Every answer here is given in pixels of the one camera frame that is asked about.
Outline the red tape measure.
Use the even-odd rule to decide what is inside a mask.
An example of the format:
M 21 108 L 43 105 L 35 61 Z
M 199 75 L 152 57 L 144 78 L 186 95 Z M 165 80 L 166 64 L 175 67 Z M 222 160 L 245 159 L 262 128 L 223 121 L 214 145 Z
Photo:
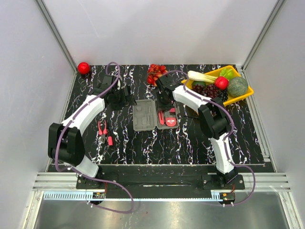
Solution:
M 165 124 L 168 127 L 174 127 L 177 125 L 177 119 L 175 117 L 166 117 L 165 118 Z

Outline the red utility knife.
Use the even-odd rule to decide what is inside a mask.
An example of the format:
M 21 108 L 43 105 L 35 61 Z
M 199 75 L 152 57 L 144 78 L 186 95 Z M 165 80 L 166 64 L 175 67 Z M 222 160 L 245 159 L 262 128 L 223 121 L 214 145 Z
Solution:
M 158 118 L 161 125 L 164 125 L 164 114 L 163 110 L 158 111 Z

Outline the grey plastic tool case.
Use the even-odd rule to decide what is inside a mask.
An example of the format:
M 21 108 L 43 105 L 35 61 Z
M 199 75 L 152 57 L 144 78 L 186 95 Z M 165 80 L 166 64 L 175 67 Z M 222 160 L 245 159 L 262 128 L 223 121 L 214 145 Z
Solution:
M 179 114 L 179 105 L 175 102 L 176 109 L 176 119 L 177 125 L 174 127 L 168 127 L 165 124 L 165 118 L 168 111 L 163 111 L 164 114 L 164 125 L 161 125 L 158 118 L 158 109 L 157 109 L 157 99 L 143 99 L 136 100 L 137 105 L 132 106 L 132 116 L 133 116 L 133 129 L 136 132 L 141 131 L 150 131 L 154 129 L 164 130 L 164 129 L 175 129 L 179 126 L 178 114 Z

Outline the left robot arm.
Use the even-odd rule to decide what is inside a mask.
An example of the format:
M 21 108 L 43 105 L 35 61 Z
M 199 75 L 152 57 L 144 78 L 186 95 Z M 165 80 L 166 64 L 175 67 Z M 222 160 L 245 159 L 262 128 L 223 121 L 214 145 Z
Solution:
M 102 169 L 85 155 L 82 135 L 105 108 L 116 111 L 131 105 L 136 105 L 131 86 L 124 86 L 117 76 L 105 75 L 102 82 L 89 92 L 82 105 L 70 117 L 60 124 L 50 125 L 48 157 L 87 176 L 86 181 L 92 188 L 101 187 Z

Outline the red hex key set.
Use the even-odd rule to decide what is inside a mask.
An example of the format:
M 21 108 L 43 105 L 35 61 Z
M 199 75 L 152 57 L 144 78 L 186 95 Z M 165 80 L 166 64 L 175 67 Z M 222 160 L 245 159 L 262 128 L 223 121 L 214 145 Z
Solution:
M 167 114 L 167 116 L 170 116 L 170 117 L 176 117 L 176 109 L 171 108 L 166 114 Z

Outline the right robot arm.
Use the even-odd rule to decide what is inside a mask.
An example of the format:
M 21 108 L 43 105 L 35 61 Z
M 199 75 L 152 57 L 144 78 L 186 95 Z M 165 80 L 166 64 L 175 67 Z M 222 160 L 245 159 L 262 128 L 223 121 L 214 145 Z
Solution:
M 201 131 L 211 141 L 216 158 L 217 175 L 213 181 L 223 189 L 230 186 L 236 187 L 234 181 L 238 172 L 228 141 L 234 124 L 221 99 L 218 97 L 211 99 L 200 95 L 183 83 L 170 83 L 167 76 L 161 76 L 156 81 L 156 85 L 161 95 L 159 101 L 162 105 L 179 102 L 198 113 Z

